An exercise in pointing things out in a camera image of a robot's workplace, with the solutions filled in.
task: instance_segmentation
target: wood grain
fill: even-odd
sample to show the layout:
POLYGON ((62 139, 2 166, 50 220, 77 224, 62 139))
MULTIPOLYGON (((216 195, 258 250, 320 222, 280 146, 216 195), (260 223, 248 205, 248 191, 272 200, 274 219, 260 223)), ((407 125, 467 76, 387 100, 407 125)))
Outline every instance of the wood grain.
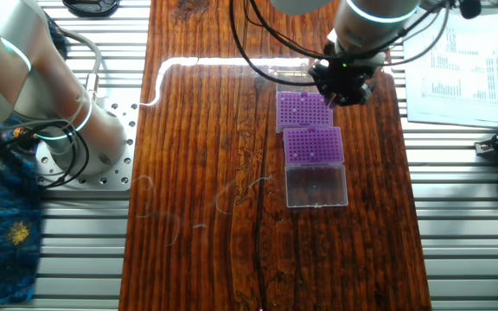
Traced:
MULTIPOLYGON (((287 17, 258 4, 315 50, 336 7, 287 17)), ((220 65, 239 58, 227 9, 152 2, 142 101, 159 96, 140 111, 120 310, 430 310, 393 80, 335 110, 348 207, 288 209, 275 85, 220 65)), ((248 25, 241 1, 236 19, 252 57, 299 57, 248 25)))

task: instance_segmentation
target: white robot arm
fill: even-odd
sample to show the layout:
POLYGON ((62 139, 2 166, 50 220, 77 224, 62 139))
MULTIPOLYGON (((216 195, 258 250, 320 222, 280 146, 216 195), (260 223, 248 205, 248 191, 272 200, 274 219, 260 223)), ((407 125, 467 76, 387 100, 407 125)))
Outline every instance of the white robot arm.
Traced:
MULTIPOLYGON (((95 103, 94 94, 68 68, 35 0, 0 0, 0 123, 11 113, 22 121, 57 118, 70 122, 92 155, 85 175, 108 168, 125 148, 122 124, 95 103)), ((38 136, 59 166, 70 166, 70 142, 60 129, 47 128, 38 136)), ((86 157, 81 148, 77 153, 75 170, 86 157)))

